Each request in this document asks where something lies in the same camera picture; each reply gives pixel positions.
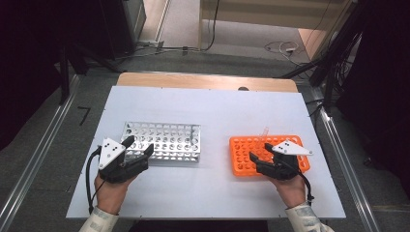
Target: black cable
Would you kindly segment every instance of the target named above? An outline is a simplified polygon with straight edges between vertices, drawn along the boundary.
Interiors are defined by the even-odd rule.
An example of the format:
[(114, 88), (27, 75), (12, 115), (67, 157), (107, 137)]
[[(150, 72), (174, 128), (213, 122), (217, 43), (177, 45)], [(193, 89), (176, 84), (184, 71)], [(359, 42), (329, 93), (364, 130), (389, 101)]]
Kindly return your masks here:
[(316, 109), (315, 109), (313, 112), (311, 112), (308, 116), (311, 117), (311, 115), (317, 113), (322, 107), (323, 107), (323, 102), (321, 102), (320, 104), (318, 104), (318, 105), (316, 106)]
[(352, 41), (349, 43), (349, 45), (343, 50), (343, 52), (340, 54), (340, 56), (337, 59), (336, 63), (336, 71), (335, 71), (335, 78), (336, 78), (336, 83), (334, 85), (334, 90), (341, 95), (344, 90), (342, 88), (342, 84), (344, 80), (346, 79), (346, 73), (348, 69), (348, 63), (352, 64), (351, 62), (348, 62), (348, 57), (351, 54), (351, 51), (353, 47), (358, 43), (360, 38), (362, 37), (362, 33), (358, 32), (354, 35)]
[[(142, 47), (142, 48), (136, 49), (134, 52), (139, 51), (139, 50), (144, 50), (144, 49), (145, 49), (145, 47)], [(128, 58), (130, 58), (130, 57), (132, 57), (132, 56), (125, 56), (125, 57), (116, 58), (116, 60), (118, 60), (118, 62), (115, 63), (115, 64), (112, 64), (112, 65), (115, 66), (115, 67), (117, 67), (117, 66), (119, 66), (119, 65), (122, 65), (122, 64), (123, 64)], [(87, 63), (87, 65), (88, 65), (90, 68), (103, 67), (103, 65), (101, 65), (101, 64), (99, 64), (99, 63), (97, 63), (97, 62), (89, 62), (89, 63)]]
[(279, 76), (279, 78), (293, 78), (294, 76), (296, 76), (298, 73), (303, 73), (305, 71), (312, 71), (313, 68), (315, 68), (315, 66), (319, 66), (322, 61), (323, 61), (324, 55), (323, 55), (323, 51), (320, 52), (320, 58), (317, 58), (313, 61), (310, 61), (308, 63), (301, 63), (298, 69), (295, 69), (292, 72), (289, 72), (287, 74), (284, 74), (282, 76)]
[(316, 29), (320, 26), (320, 24), (322, 24), (323, 18), (325, 17), (326, 12), (329, 9), (329, 6), (331, 5), (332, 0), (329, 0), (328, 2), (328, 6), (326, 6), (325, 12), (323, 12), (322, 17), (320, 18), (319, 23), (316, 25), (316, 27), (310, 32), (310, 35), (307, 37), (307, 45), (308, 45), (308, 41), (310, 40), (311, 35), (313, 34), (314, 31), (316, 31)]
[(310, 103), (318, 103), (318, 102), (322, 102), (324, 101), (324, 99), (320, 99), (320, 100), (312, 100), (312, 101), (306, 101), (305, 104), (310, 104)]
[(208, 45), (208, 47), (207, 48), (205, 48), (205, 49), (202, 49), (202, 48), (197, 48), (197, 47), (189, 47), (189, 46), (182, 46), (182, 47), (175, 47), (175, 46), (163, 46), (163, 47), (159, 47), (160, 49), (184, 49), (184, 50), (193, 50), (193, 51), (207, 51), (207, 50), (209, 50), (211, 47), (212, 47), (212, 45), (214, 44), (214, 41), (215, 41), (215, 27), (216, 27), (216, 24), (217, 24), (217, 15), (218, 15), (218, 9), (219, 9), (219, 7), (220, 7), (220, 0), (218, 0), (218, 2), (217, 2), (217, 7), (216, 7), (216, 9), (215, 9), (215, 15), (214, 15), (214, 24), (213, 24), (213, 28), (212, 28), (212, 40), (211, 40), (211, 43)]
[[(337, 17), (335, 23), (338, 22), (338, 20), (341, 18), (341, 16), (342, 16), (342, 14), (339, 14), (339, 15), (338, 15), (338, 17)], [(331, 47), (331, 43), (332, 43), (332, 37), (331, 37), (331, 38), (329, 39), (329, 41), (328, 41), (328, 49)]]
[(283, 160), (280, 160), (279, 162), (296, 172), (299, 176), (302, 177), (302, 179), (304, 179), (305, 185), (307, 186), (307, 203), (309, 204), (309, 206), (311, 206), (311, 201), (314, 199), (314, 196), (311, 195), (311, 186), (308, 178), (302, 173), (301, 170), (295, 170), (295, 168), (293, 168), (293, 166), (289, 165), (287, 162)]
[(210, 19), (211, 16), (209, 15), (209, 12), (210, 12), (210, 11), (208, 11), (208, 24), (207, 24), (207, 29), (208, 29), (208, 35), (211, 35), (211, 28), (209, 28), (209, 25), (210, 25), (210, 22), (211, 22), (211, 19)]
[(96, 197), (97, 192), (99, 192), (99, 190), (102, 188), (102, 186), (103, 186), (103, 184), (105, 183), (105, 181), (106, 181), (106, 178), (105, 178), (105, 179), (102, 181), (102, 183), (99, 185), (99, 187), (97, 188), (96, 192), (94, 192), (94, 195), (93, 195), (93, 197), (91, 198), (91, 202), (94, 201), (94, 198)]
[(85, 187), (87, 190), (87, 200), (88, 200), (88, 212), (91, 213), (94, 210), (93, 207), (93, 200), (91, 198), (91, 188), (90, 188), (90, 166), (91, 162), (93, 161), (93, 158), (100, 155), (102, 152), (102, 147), (99, 146), (96, 151), (94, 151), (91, 155), (90, 158), (87, 160), (87, 165), (85, 166)]

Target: person's hand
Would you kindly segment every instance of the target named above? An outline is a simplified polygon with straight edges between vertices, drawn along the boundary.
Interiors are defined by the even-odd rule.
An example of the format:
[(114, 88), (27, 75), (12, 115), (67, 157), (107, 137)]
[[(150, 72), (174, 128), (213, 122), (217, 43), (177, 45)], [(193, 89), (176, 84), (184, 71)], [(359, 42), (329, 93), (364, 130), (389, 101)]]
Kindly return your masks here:
[[(135, 178), (136, 176), (119, 184), (105, 182), (97, 191), (97, 207), (106, 213), (118, 215), (121, 205), (126, 198), (128, 187)], [(102, 183), (103, 179), (98, 174), (94, 181), (94, 186), (97, 189)]]
[(305, 182), (301, 176), (297, 175), (287, 181), (279, 181), (268, 177), (276, 187), (277, 191), (288, 208), (296, 207), (306, 201)]

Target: white sleeve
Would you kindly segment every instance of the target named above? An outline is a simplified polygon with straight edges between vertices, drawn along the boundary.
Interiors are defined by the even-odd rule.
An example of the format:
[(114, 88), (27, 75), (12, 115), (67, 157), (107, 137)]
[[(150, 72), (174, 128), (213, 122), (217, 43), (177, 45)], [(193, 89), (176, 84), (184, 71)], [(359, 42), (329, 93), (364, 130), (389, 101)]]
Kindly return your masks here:
[(111, 232), (118, 216), (111, 215), (94, 207), (93, 213), (82, 225), (79, 232)]
[(295, 232), (334, 232), (320, 222), (307, 202), (285, 210)]

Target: floor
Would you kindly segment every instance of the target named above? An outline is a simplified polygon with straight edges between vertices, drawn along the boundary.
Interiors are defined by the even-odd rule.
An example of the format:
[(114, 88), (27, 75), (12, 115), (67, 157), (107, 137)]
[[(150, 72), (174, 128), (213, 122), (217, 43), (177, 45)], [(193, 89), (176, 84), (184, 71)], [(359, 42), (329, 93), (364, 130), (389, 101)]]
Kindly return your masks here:
[[(161, 3), (156, 1), (156, 3), (160, 7), (166, 6), (166, 1)], [(144, 40), (155, 42), (158, 36), (158, 41), (164, 41), (166, 46), (196, 46), (195, 35), (199, 25), (197, 21), (186, 18), (178, 21), (179, 17), (195, 16), (194, 4), (187, 6), (191, 7), (192, 11), (184, 10), (184, 14), (178, 13), (181, 4), (184, 3), (186, 1), (170, 1), (161, 32), (157, 34), (158, 31), (154, 30), (155, 33), (151, 33)], [(189, 23), (190, 27), (182, 26), (181, 23), (184, 21)], [(208, 24), (203, 23), (203, 27), (204, 32), (207, 32)], [(246, 29), (244, 25), (229, 26), (224, 23), (217, 23), (216, 28), (214, 46), (207, 53), (190, 52), (188, 55), (182, 55), (180, 51), (146, 55), (152, 51), (141, 50), (136, 52), (134, 57), (121, 60), (117, 65), (129, 72), (274, 77), (288, 73), (297, 66), (282, 54), (265, 49), (265, 44), (276, 41), (298, 43), (301, 52), (292, 54), (290, 56), (292, 61), (308, 62), (301, 39), (297, 37), (294, 29), (278, 27)], [(255, 33), (253, 35), (257, 34), (260, 38), (247, 37), (250, 33)], [(11, 200), (10, 193), (15, 189), (18, 181), (30, 182), (29, 188), (23, 189), (20, 193), (21, 198), (18, 199), (21, 201), (17, 201), (15, 212), (8, 216), (2, 212), (0, 231), (77, 231), (83, 223), (83, 220), (68, 220), (65, 216), (72, 199), (73, 188), (103, 112), (107, 94), (118, 79), (118, 73), (109, 72), (96, 63), (90, 62), (90, 67), (87, 76), (73, 78), (72, 87), (75, 91), (73, 91), (71, 104), (67, 105), (67, 108), (58, 107), (60, 92), (57, 90), (27, 122), (12, 144), (0, 151), (0, 202), (5, 204)], [(307, 72), (292, 78), (298, 84), (298, 89), (306, 102), (317, 98), (308, 85), (309, 74), (310, 72)], [(309, 103), (307, 109), (313, 112), (316, 106), (315, 103)], [(85, 112), (82, 109), (84, 107), (89, 107), (91, 110), (81, 124), (84, 119)], [(31, 163), (30, 159), (41, 152), (36, 148), (39, 144), (44, 144), (42, 136), (50, 122), (54, 122), (53, 116), (58, 110), (66, 110), (65, 118), (57, 125), (58, 131), (54, 132), (52, 142), (45, 148), (40, 158), (42, 165), (37, 170), (27, 173), (27, 178), (20, 179), (26, 173), (24, 170), (27, 164)], [(316, 125), (317, 136), (328, 159), (346, 213), (346, 219), (324, 220), (324, 222), (336, 231), (410, 231), (408, 221), (410, 200), (401, 189), (397, 177), (386, 170), (363, 165), (366, 154), (355, 128), (343, 119), (336, 108), (332, 108), (332, 111), (338, 136), (341, 138), (343, 148), (360, 181), (369, 206), (374, 212), (378, 229), (365, 226), (337, 158), (333, 141), (319, 116), (317, 119), (312, 117), (312, 123)], [(128, 231), (131, 224), (132, 220), (120, 219), (114, 231)], [(286, 218), (270, 220), (268, 225), (270, 231), (292, 231)]]

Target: wooden panel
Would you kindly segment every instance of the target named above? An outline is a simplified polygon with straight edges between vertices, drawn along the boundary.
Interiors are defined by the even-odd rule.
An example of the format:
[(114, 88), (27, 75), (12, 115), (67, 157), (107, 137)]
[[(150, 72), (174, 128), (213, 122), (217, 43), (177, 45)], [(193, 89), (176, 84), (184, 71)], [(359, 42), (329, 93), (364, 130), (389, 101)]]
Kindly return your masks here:
[(342, 27), (354, 6), (351, 0), (344, 0), (336, 12), (328, 10), (324, 13), (323, 20), (317, 21), (318, 26), (316, 25), (315, 30), (299, 29), (307, 55), (311, 60), (320, 57), (321, 52), (327, 49), (332, 35)]
[(247, 87), (251, 91), (298, 93), (296, 84), (291, 79), (165, 72), (125, 72), (118, 78), (117, 85), (221, 90)]

